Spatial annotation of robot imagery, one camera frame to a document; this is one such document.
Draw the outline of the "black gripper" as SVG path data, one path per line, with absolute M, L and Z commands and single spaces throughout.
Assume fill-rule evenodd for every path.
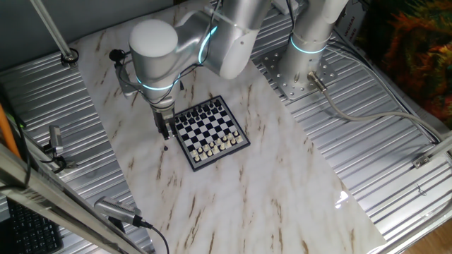
M 165 140 L 176 135 L 174 124 L 174 106 L 165 108 L 152 107 L 155 124 Z

